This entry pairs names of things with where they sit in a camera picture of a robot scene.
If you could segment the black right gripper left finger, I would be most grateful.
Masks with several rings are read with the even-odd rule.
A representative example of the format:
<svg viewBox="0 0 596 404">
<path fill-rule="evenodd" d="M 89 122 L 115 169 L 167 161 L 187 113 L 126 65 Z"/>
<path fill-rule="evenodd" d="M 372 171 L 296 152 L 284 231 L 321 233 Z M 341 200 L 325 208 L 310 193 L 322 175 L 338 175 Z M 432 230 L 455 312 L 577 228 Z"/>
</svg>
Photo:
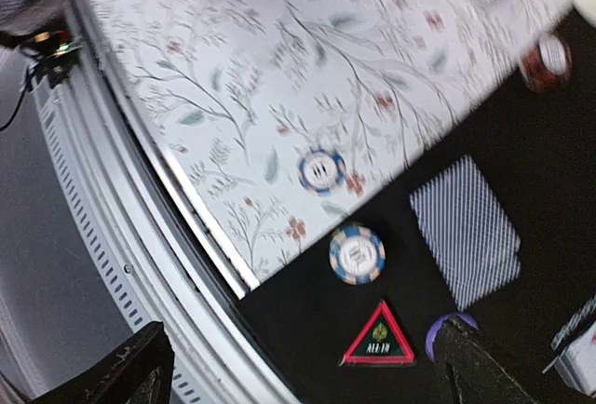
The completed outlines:
<svg viewBox="0 0 596 404">
<path fill-rule="evenodd" d="M 108 356 L 33 404 L 168 403 L 174 353 L 164 324 L 151 321 Z"/>
</svg>

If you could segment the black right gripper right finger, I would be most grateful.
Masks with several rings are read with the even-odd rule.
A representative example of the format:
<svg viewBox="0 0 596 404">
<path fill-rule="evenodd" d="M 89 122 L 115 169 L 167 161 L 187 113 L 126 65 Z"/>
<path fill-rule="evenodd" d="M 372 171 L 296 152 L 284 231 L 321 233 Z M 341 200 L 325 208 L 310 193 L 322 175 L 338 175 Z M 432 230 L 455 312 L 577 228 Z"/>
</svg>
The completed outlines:
<svg viewBox="0 0 596 404">
<path fill-rule="evenodd" d="M 445 319 L 435 336 L 440 403 L 537 403 L 495 346 L 460 317 Z"/>
</svg>

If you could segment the dealt blue card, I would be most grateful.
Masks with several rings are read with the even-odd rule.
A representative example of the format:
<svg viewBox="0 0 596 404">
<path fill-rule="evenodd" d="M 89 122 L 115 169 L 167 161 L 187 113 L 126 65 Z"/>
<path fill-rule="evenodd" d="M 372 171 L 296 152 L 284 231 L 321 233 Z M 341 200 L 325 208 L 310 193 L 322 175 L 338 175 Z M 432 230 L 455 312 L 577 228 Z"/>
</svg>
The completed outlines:
<svg viewBox="0 0 596 404">
<path fill-rule="evenodd" d="M 410 202 L 435 261 L 441 255 L 517 254 L 520 238 L 469 155 L 415 190 Z"/>
<path fill-rule="evenodd" d="M 506 286 L 522 268 L 515 252 L 504 257 L 441 255 L 436 263 L 459 311 Z"/>
</svg>

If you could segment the red triangular all-in marker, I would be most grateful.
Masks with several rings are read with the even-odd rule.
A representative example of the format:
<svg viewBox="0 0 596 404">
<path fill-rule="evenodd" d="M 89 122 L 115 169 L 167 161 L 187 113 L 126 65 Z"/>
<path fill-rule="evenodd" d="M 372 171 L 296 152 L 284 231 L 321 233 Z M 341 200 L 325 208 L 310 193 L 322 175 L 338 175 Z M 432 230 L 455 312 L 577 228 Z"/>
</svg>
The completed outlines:
<svg viewBox="0 0 596 404">
<path fill-rule="evenodd" d="M 404 367 L 415 353 L 388 303 L 381 301 L 344 352 L 340 366 Z"/>
</svg>

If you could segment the blue green moved chip stack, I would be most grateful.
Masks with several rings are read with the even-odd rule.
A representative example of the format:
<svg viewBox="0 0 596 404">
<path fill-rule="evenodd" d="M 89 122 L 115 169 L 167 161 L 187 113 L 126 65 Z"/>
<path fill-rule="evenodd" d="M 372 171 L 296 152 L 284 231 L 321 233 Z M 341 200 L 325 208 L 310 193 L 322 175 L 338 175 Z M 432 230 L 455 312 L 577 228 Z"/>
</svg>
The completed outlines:
<svg viewBox="0 0 596 404">
<path fill-rule="evenodd" d="M 371 229 L 351 224 L 333 233 L 329 262 L 334 273 L 346 284 L 367 285 L 385 269 L 386 251 Z"/>
</svg>

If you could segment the single blue ten chip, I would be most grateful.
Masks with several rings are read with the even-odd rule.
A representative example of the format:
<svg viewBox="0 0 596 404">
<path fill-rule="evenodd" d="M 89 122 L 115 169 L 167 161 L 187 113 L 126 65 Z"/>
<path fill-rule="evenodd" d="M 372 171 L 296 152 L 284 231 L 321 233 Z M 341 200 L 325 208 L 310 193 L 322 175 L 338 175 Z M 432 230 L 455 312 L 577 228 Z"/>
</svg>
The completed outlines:
<svg viewBox="0 0 596 404">
<path fill-rule="evenodd" d="M 330 195 L 347 177 L 345 161 L 335 150 L 317 148 L 302 155 L 297 162 L 298 181 L 314 195 Z"/>
</svg>

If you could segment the red black moved chip stack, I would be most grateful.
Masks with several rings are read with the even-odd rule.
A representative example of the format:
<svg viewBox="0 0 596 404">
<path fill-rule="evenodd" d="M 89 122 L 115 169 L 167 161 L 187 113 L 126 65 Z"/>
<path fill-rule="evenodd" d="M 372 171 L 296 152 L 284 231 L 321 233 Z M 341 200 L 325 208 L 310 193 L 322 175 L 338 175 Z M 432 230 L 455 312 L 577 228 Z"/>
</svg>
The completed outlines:
<svg viewBox="0 0 596 404">
<path fill-rule="evenodd" d="M 519 69 L 525 85 L 535 93 L 561 88 L 571 77 L 571 49 L 558 34 L 541 34 L 520 58 Z"/>
</svg>

